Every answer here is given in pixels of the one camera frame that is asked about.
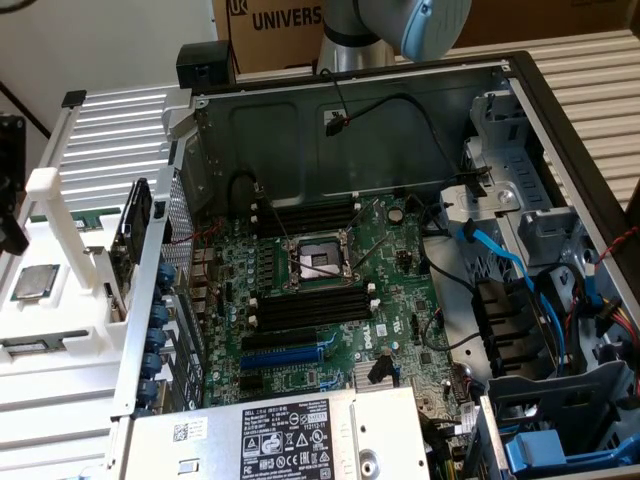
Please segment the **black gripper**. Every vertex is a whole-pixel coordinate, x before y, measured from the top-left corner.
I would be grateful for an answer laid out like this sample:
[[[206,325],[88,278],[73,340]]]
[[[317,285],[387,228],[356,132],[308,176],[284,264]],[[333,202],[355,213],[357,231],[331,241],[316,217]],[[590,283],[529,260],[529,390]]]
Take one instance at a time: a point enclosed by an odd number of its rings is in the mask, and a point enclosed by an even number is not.
[[[24,191],[26,125],[22,116],[1,114],[1,252],[20,256],[29,245],[16,219],[18,196]]]

